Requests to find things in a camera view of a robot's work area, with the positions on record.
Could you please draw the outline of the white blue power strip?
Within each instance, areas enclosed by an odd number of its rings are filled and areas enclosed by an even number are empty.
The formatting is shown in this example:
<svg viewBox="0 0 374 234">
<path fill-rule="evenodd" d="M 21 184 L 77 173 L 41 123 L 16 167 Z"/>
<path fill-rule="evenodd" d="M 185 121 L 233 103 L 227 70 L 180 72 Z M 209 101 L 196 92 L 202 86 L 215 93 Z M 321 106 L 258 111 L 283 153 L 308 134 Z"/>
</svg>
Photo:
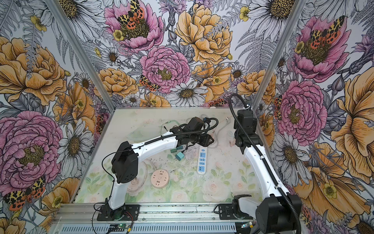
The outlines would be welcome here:
<svg viewBox="0 0 374 234">
<path fill-rule="evenodd" d="M 200 146 L 197 162 L 197 173 L 203 176 L 206 173 L 207 147 Z"/>
</svg>

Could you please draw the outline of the pink charger plug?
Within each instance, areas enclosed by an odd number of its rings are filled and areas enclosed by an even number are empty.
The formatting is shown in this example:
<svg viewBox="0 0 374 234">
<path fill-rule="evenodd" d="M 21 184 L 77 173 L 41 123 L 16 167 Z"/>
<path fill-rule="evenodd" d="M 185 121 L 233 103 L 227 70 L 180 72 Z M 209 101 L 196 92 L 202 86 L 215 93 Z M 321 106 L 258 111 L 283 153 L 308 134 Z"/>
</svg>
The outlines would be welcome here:
<svg viewBox="0 0 374 234">
<path fill-rule="evenodd" d="M 233 147 L 234 145 L 236 145 L 236 140 L 230 140 L 229 144 L 230 144 L 230 147 Z"/>
</svg>

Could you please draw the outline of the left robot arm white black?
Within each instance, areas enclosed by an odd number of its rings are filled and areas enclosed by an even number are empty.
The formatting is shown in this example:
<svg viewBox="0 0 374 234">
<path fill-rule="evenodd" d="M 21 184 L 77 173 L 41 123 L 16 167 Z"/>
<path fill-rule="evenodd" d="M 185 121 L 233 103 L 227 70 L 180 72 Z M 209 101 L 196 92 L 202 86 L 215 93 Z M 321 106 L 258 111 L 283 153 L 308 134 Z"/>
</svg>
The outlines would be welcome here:
<svg viewBox="0 0 374 234">
<path fill-rule="evenodd" d="M 181 145 L 208 147 L 214 142 L 208 132 L 218 124 L 216 118 L 193 117 L 187 124 L 174 126 L 159 137 L 136 144 L 121 143 L 116 152 L 110 153 L 114 156 L 111 161 L 113 185 L 109 197 L 100 207 L 99 215 L 108 220 L 120 219 L 124 215 L 127 189 L 138 175 L 139 163 Z"/>
</svg>

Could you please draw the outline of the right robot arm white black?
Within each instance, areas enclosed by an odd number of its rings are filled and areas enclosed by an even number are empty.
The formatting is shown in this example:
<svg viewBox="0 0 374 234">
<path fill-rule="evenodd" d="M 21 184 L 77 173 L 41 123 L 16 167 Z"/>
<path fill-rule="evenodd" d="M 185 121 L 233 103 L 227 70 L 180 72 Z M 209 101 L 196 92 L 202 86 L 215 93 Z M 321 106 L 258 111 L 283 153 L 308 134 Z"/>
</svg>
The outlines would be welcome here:
<svg viewBox="0 0 374 234">
<path fill-rule="evenodd" d="M 264 234 L 281 232 L 302 233 L 299 196 L 289 192 L 272 167 L 263 142 L 256 134 L 257 119 L 249 109 L 238 110 L 235 118 L 236 145 L 253 167 L 259 181 L 263 200 L 257 202 L 250 195 L 237 195 L 232 202 L 237 217 L 254 218 Z"/>
</svg>

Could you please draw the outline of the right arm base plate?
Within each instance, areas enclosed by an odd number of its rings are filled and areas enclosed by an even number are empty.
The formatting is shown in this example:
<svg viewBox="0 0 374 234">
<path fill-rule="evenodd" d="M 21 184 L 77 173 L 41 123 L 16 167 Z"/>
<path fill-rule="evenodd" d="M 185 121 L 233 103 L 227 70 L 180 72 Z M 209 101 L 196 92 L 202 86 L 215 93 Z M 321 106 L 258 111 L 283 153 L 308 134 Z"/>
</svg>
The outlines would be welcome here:
<svg viewBox="0 0 374 234">
<path fill-rule="evenodd" d="M 214 213 L 219 215 L 220 220 L 253 220 L 248 214 L 234 211 L 232 204 L 221 203 L 214 208 Z"/>
</svg>

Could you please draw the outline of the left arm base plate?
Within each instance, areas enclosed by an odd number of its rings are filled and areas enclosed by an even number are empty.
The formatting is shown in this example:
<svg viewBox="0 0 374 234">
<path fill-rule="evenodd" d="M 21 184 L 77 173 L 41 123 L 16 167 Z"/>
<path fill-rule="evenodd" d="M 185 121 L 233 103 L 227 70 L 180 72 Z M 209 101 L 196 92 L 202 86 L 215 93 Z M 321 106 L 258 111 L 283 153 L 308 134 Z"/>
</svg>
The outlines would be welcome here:
<svg viewBox="0 0 374 234">
<path fill-rule="evenodd" d="M 140 207 L 140 205 L 123 205 L 113 210 L 109 204 L 105 204 L 99 208 L 97 221 L 137 221 Z"/>
</svg>

